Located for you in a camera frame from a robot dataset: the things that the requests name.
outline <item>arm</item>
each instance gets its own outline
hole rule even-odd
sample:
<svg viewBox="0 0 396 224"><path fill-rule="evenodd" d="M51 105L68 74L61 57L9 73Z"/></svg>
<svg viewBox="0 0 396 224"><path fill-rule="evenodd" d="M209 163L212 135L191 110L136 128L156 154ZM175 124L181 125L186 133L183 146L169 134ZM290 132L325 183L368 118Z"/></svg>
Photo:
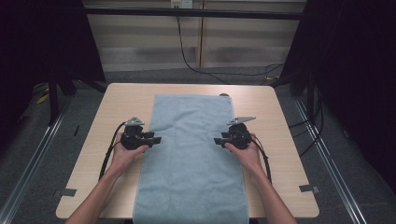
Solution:
<svg viewBox="0 0 396 224"><path fill-rule="evenodd" d="M114 155L110 167L84 202L65 223L97 223L105 207L107 197L117 179L125 173L134 160L134 157L148 148L148 146L142 146L135 150L127 150L119 143L120 137L121 135L119 133L116 140L118 144L116 143L114 146Z"/></svg>
<svg viewBox="0 0 396 224"><path fill-rule="evenodd" d="M225 146L239 158L242 164L253 175L268 223L297 223L289 208L283 203L265 175L260 161L259 150L256 145L250 143L249 146L243 150L236 148L230 143L226 143Z"/></svg>

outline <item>person's left hand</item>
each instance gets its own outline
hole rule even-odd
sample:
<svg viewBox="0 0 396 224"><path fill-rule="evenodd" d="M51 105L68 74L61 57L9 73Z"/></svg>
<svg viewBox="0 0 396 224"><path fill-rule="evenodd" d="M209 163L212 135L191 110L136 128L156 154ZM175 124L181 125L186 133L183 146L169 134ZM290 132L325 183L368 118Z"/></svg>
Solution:
<svg viewBox="0 0 396 224"><path fill-rule="evenodd" d="M122 133L117 134L117 138L115 141L116 144L114 146L113 159L111 161L111 165L109 168L109 169L114 169L114 171L117 172L118 175L122 175L125 173L125 171L131 165L136 155L143 153L149 148L149 146L144 145L138 147L135 150L128 150L120 142L121 135Z"/></svg>

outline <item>wall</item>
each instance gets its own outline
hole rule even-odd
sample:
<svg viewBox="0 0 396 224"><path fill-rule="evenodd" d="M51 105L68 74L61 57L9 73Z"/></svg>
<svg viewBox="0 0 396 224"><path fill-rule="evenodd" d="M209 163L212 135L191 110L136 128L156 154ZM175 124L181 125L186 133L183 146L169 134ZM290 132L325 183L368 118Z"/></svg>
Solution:
<svg viewBox="0 0 396 224"><path fill-rule="evenodd" d="M86 0L85 6L170 7L170 1ZM193 8L302 12L300 1L193 1ZM153 16L89 15L105 71L185 67L177 19ZM192 66L282 63L297 21L180 18L183 49Z"/></svg>

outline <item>cable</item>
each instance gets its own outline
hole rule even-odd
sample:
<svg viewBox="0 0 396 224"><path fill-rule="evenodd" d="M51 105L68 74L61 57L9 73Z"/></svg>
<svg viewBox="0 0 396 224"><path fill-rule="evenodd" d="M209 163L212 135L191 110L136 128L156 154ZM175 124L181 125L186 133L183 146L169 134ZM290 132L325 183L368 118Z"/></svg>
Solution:
<svg viewBox="0 0 396 224"><path fill-rule="evenodd" d="M298 136L300 136L300 135L302 135L302 134L304 134L304 133L306 133L306 132L308 132L308 129L305 129L305 130L304 130L303 132L301 132L301 133L297 133L296 135L292 136L292 138L298 137Z"/></svg>
<svg viewBox="0 0 396 224"><path fill-rule="evenodd" d="M317 102L317 108L316 108L316 112L315 112L315 114L314 114L314 119L317 117L317 115L318 115L318 113L320 112L320 109L321 109L321 101L322 101L322 98L320 97L318 97L318 102ZM300 126L300 125L302 125L302 124L305 124L305 123L307 123L309 120L308 119L305 119L305 120L303 120L303 121L301 121L301 122L298 122L298 123L295 123L295 124L291 124L291 125L289 125L289 128L294 128L294 127L297 127L297 126Z"/></svg>
<svg viewBox="0 0 396 224"><path fill-rule="evenodd" d="M270 72L276 70L279 66L282 66L282 65L283 65L283 63L272 63L272 64L268 64L267 66L265 66L265 70L264 70L265 79L264 79L264 81L263 81L262 83L259 84L259 86L261 86L262 84L264 84L264 83L267 81L267 79L268 79L268 73L270 73ZM268 69L269 67L271 67L271 66L275 66L275 68L273 68L272 70L270 70L270 71L267 72L267 69Z"/></svg>
<svg viewBox="0 0 396 224"><path fill-rule="evenodd" d="M47 85L47 83L42 82L42 83L36 84L35 86L33 86L33 91L35 91L36 89L38 89L38 88L40 88L40 87L42 87L44 85Z"/></svg>
<svg viewBox="0 0 396 224"><path fill-rule="evenodd" d="M217 79L218 81L223 82L223 83L225 83L225 84L231 85L231 83L229 83L229 82L227 82L227 81L224 81L224 80L222 80L221 78L216 77L216 76L214 76L214 75L245 76L245 77L264 76L264 75L267 75L268 73L271 73L272 71L274 71L275 69L277 69L279 66L283 65L283 63L269 64L269 65L265 66L265 71L264 71L264 72L257 73L257 74L241 74L241 73L223 73L223 72L204 72L204 71L199 71L199 70L197 70L197 69L192 68L192 67L189 65L189 63L187 62L187 60L186 60L186 56L185 56L184 48L183 48L183 41L182 41L182 38L181 38L181 28L180 28L180 27L181 27L181 25L180 25L180 17L177 16L177 30L178 30L178 37L179 37L179 40L180 40L181 54L182 54L182 56L183 56L183 61L184 61L184 63L187 65L187 67L189 67L190 70L192 70L192 71L194 71L194 72L196 72L196 73L200 73L200 74L204 74L204 75L209 75L209 76L211 76L211 77L213 77L213 78ZM270 66L275 66L275 68L273 68L273 69L267 71L268 67L270 67Z"/></svg>
<svg viewBox="0 0 396 224"><path fill-rule="evenodd" d="M259 138L257 138L257 137L256 137L255 135L253 135L253 134L251 134L250 136L252 136L252 137L253 137L255 140L257 140L257 141L259 142L259 144L260 144L260 145L257 144L257 142L254 141L253 139L251 140L251 142L254 143L254 144L259 148L259 151L260 151L260 153L262 154L262 159L264 160L264 163L265 163L265 170L266 170L266 173L267 173L267 177L268 177L269 181L272 183L270 164L269 164L269 162L268 162L268 157L267 157L267 155L265 155L264 147L262 146L262 143L260 142Z"/></svg>
<svg viewBox="0 0 396 224"><path fill-rule="evenodd" d="M302 157L320 138L320 134L323 131L323 126L324 126L324 117L323 117L323 108L322 108L322 96L319 94L319 90L317 89L317 95L318 95L318 105L320 108L320 129L318 131L318 134L315 136L314 141L302 152L300 153L300 157Z"/></svg>
<svg viewBox="0 0 396 224"><path fill-rule="evenodd" d="M119 132L120 128L125 124L125 122L123 122L122 124L120 124L120 126L116 129L116 131L114 132L113 138L111 139L111 143L110 146L108 147L107 153L105 155L105 159L103 160L103 164L102 164L102 169L100 170L100 174L99 174L99 180L102 178L102 176L105 174L105 170L107 167L107 162L108 159L110 158L111 155L111 151L113 151L113 148L116 144L114 144L114 140L116 140L117 137L117 133Z"/></svg>

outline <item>gray tape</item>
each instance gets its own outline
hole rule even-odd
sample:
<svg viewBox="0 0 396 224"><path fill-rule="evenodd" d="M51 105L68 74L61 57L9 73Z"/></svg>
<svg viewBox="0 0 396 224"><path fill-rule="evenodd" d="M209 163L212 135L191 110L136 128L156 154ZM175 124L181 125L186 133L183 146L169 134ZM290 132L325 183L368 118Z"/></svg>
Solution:
<svg viewBox="0 0 396 224"><path fill-rule="evenodd" d="M312 187L311 185L301 185L301 186L299 186L299 188L300 188L301 192L312 191L314 194L320 192L318 187L316 187L316 186Z"/></svg>
<svg viewBox="0 0 396 224"><path fill-rule="evenodd" d="M76 194L76 189L57 189L53 192L52 197L62 198L62 196L74 197Z"/></svg>

